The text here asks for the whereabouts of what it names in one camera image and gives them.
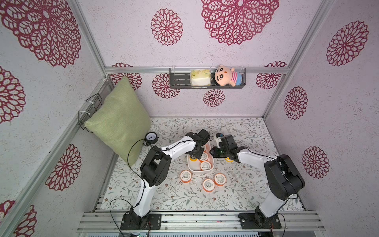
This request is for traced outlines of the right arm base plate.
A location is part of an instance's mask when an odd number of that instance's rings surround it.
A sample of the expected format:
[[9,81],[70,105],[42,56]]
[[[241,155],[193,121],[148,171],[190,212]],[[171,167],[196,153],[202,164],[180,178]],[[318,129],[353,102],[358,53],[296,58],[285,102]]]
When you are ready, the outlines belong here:
[[241,223],[242,229],[281,229],[282,225],[280,223],[278,215],[272,217],[265,217],[263,214],[259,213],[240,213],[238,218]]

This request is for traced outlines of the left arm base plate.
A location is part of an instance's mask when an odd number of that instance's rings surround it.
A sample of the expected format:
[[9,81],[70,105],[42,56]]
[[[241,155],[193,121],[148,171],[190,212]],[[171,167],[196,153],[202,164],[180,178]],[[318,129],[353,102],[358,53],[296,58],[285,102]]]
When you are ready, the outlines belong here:
[[161,214],[147,214],[144,217],[139,217],[137,214],[124,214],[120,229],[126,230],[160,230]]

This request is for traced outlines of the white plastic storage box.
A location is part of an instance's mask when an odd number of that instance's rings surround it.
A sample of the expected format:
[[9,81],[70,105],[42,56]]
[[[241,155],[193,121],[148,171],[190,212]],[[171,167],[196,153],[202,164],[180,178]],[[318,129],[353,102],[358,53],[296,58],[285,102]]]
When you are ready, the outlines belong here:
[[215,167],[213,156],[210,154],[211,146],[210,142],[207,142],[204,146],[203,154],[200,159],[186,155],[189,171],[192,173],[205,173],[210,172]]

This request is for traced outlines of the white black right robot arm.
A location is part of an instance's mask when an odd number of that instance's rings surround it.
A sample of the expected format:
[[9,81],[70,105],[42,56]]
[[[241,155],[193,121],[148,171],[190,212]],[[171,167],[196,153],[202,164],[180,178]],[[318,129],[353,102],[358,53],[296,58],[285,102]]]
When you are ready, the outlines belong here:
[[275,217],[287,200],[296,198],[298,192],[305,187],[303,177],[288,155],[275,158],[260,155],[246,146],[238,146],[232,135],[217,133],[215,140],[216,146],[210,151],[214,158],[228,158],[265,172],[269,193],[255,210],[256,221],[263,222]]

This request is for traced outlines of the orange white tape roll bottom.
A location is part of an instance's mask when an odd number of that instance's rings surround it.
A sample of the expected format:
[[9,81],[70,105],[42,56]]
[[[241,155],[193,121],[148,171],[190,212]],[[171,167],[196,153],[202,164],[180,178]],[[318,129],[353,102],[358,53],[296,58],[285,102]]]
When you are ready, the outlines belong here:
[[205,179],[202,183],[202,187],[206,192],[212,192],[215,189],[215,182],[212,179]]

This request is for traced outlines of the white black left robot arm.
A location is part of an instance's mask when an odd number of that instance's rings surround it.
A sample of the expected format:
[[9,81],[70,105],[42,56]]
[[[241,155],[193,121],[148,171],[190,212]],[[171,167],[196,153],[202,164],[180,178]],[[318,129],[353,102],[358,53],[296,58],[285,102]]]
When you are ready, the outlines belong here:
[[152,146],[140,167],[140,191],[136,203],[130,209],[130,214],[138,218],[145,217],[150,212],[158,186],[168,176],[171,163],[184,154],[201,158],[204,151],[202,147],[209,140],[209,132],[202,129],[198,133],[188,132],[181,140],[166,147]]

